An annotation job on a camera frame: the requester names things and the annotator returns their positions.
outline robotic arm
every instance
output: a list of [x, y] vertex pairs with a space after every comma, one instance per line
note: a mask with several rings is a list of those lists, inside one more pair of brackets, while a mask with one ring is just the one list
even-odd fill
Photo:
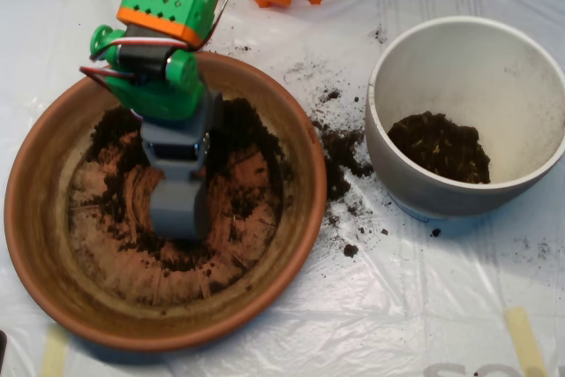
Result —
[[109, 68], [81, 67], [142, 118], [143, 148], [165, 178], [150, 201], [159, 237], [199, 240], [208, 233], [204, 166], [208, 133], [222, 124], [222, 96], [211, 92], [194, 53], [213, 33], [227, 0], [122, 0], [126, 30], [98, 27], [91, 59]]

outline white plastic drop cloth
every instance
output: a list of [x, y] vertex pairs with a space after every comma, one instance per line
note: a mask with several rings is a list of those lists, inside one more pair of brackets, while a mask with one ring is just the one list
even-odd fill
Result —
[[[119, 3], [0, 0], [3, 192], [33, 123], [82, 78], [94, 29], [118, 26]], [[565, 65], [564, 0], [324, 0], [319, 7], [293, 0], [266, 10], [230, 0], [208, 48], [268, 73], [332, 128], [362, 128], [366, 83], [387, 43], [452, 14], [524, 30]], [[341, 97], [322, 102], [325, 88]], [[365, 147], [358, 158], [368, 161]], [[528, 313], [548, 375], [565, 375], [565, 162], [506, 207], [450, 223], [411, 219], [376, 177], [347, 178], [350, 192], [332, 206], [337, 227], [323, 223], [294, 283], [256, 320], [204, 348], [160, 355], [70, 336], [61, 375], [514, 377], [523, 372], [504, 313], [517, 306]], [[431, 238], [435, 227], [441, 234]], [[346, 244], [358, 247], [353, 258], [344, 256]], [[0, 239], [2, 377], [59, 377], [41, 374], [51, 325]]]

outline clay pot rim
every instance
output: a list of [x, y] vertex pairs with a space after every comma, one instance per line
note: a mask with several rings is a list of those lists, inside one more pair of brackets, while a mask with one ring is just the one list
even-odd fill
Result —
[[148, 337], [139, 340], [128, 336], [116, 336], [106, 333], [59, 310], [57, 304], [49, 299], [49, 297], [44, 293], [41, 285], [34, 280], [33, 275], [28, 269], [26, 261], [23, 258], [23, 252], [21, 251], [18, 243], [18, 235], [14, 229], [17, 215], [14, 200], [17, 196], [17, 182], [22, 178], [25, 178], [25, 176], [22, 175], [21, 170], [23, 163], [31, 158], [31, 145], [43, 131], [43, 126], [47, 121], [49, 121], [50, 117], [57, 109], [68, 102], [78, 91], [82, 90], [84, 86], [94, 84], [94, 82], [90, 81], [88, 78], [84, 78], [68, 88], [45, 110], [45, 112], [43, 112], [32, 127], [31, 131], [27, 134], [24, 143], [18, 151], [11, 168], [6, 188], [4, 201], [4, 231], [6, 235], [6, 243], [8, 245], [8, 252], [13, 266], [16, 269], [20, 281], [23, 283], [32, 299], [53, 320], [70, 330], [72, 333], [84, 337], [91, 342], [128, 351], [156, 352], [188, 348], [206, 342], [211, 342], [218, 337], [225, 336], [261, 313], [270, 304], [272, 304], [276, 298], [278, 298], [278, 296], [288, 287], [294, 276], [300, 271], [300, 268], [304, 265], [306, 258], [310, 254], [316, 238], [318, 237], [320, 222], [325, 213], [327, 181], [326, 167], [320, 141], [317, 137], [312, 137], [312, 134], [315, 134], [315, 131], [310, 119], [294, 97], [292, 97], [292, 95], [283, 86], [269, 77], [266, 73], [237, 59], [214, 53], [199, 53], [199, 57], [223, 63], [225, 65], [234, 66], [241, 69], [243, 72], [254, 74], [259, 79], [262, 79], [274, 93], [282, 97], [294, 111], [294, 115], [298, 118], [305, 137], [312, 142], [311, 148], [309, 149], [310, 161], [312, 161], [314, 168], [317, 170], [317, 172], [314, 173], [314, 187], [316, 187], [316, 190], [313, 194], [313, 208], [305, 226], [304, 236], [301, 238], [298, 248], [295, 251], [295, 254], [291, 257], [287, 266], [266, 290], [262, 291], [261, 294], [259, 294], [259, 296], [256, 297], [250, 304], [246, 305], [235, 314], [194, 333], [179, 336]]

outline red and white wire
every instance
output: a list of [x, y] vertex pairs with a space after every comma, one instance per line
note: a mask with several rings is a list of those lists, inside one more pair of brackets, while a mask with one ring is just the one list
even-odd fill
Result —
[[172, 39], [169, 37], [119, 37], [114, 41], [104, 45], [96, 50], [91, 56], [91, 61], [99, 61], [102, 59], [104, 52], [112, 46], [135, 45], [135, 46], [171, 46], [179, 49], [189, 49], [188, 44], [184, 41]]
[[100, 76], [104, 77], [117, 77], [119, 79], [133, 79], [135, 74], [133, 72], [121, 72], [111, 70], [110, 68], [96, 68], [93, 66], [81, 66], [79, 68], [80, 72], [85, 74], [90, 79], [93, 79], [95, 82], [100, 84], [102, 87], [109, 90], [106, 81], [104, 81]]

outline yellow tape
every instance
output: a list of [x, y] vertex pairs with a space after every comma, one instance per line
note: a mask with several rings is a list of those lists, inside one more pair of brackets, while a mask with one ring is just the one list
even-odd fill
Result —
[[40, 377], [63, 377], [64, 357], [67, 353], [69, 336], [57, 324], [47, 329], [47, 342], [43, 352]]
[[526, 310], [522, 307], [512, 308], [504, 315], [524, 377], [547, 377], [544, 359], [536, 344]]

